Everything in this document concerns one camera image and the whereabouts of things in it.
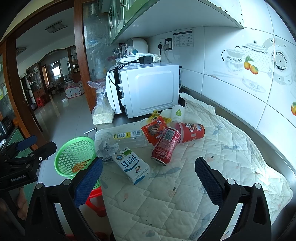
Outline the person's left hand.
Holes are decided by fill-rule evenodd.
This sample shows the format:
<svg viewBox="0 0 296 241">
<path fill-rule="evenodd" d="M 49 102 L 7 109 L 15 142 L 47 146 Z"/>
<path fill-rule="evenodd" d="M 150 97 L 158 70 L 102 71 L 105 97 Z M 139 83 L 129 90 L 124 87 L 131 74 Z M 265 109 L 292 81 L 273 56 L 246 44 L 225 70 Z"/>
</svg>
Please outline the person's left hand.
<svg viewBox="0 0 296 241">
<path fill-rule="evenodd" d="M 26 200 L 25 192 L 23 188 L 19 188 L 19 195 L 17 199 L 17 205 L 18 205 L 18 217 L 22 220 L 27 219 L 27 213 L 28 213 L 28 203 Z"/>
</svg>

